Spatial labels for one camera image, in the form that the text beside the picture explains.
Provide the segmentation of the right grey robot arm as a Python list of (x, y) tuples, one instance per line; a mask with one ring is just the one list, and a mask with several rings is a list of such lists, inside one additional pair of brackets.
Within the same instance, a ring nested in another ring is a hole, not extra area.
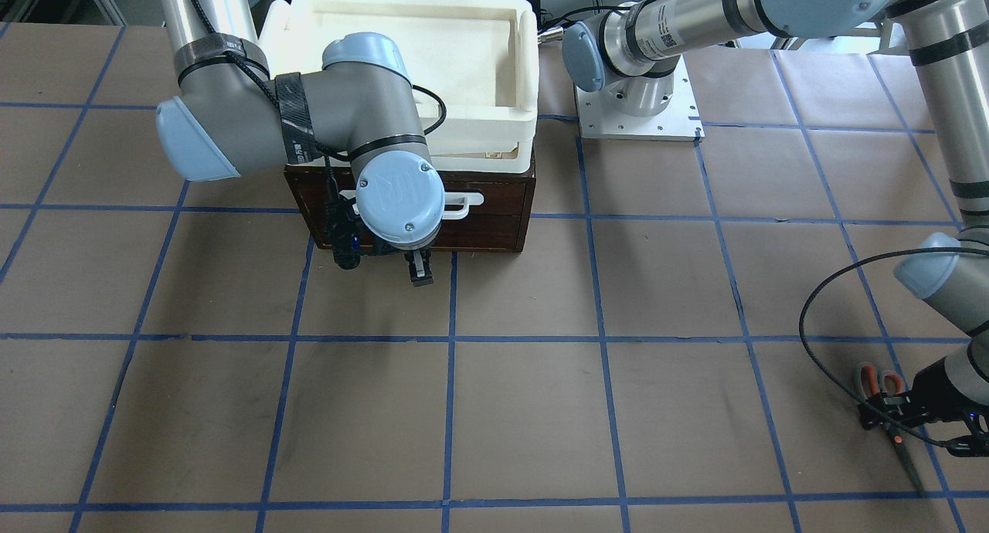
[(432, 282), (430, 247), (445, 189), (398, 45), (352, 33), (314, 73), (270, 72), (248, 0), (160, 0), (180, 93), (156, 111), (162, 148), (189, 182), (238, 178), (318, 159), (347, 162), (355, 192), (325, 179), (337, 266), (359, 265), (359, 235), (402, 252), (410, 282)]

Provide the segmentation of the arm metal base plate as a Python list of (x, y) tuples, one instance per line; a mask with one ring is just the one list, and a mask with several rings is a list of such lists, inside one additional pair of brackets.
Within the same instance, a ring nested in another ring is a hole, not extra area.
[(598, 92), (573, 89), (584, 138), (700, 141), (705, 137), (681, 56), (657, 63), (650, 74), (608, 83)]

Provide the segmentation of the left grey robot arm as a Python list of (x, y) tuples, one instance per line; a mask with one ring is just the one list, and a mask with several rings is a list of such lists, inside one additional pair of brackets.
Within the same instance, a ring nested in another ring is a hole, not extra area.
[(824, 38), (873, 16), (903, 27), (964, 227), (902, 252), (895, 276), (968, 338), (919, 371), (904, 395), (859, 395), (865, 428), (964, 423), (944, 442), (987, 452), (987, 0), (643, 0), (602, 8), (562, 34), (573, 83), (587, 93), (657, 76), (679, 55), (763, 32)]

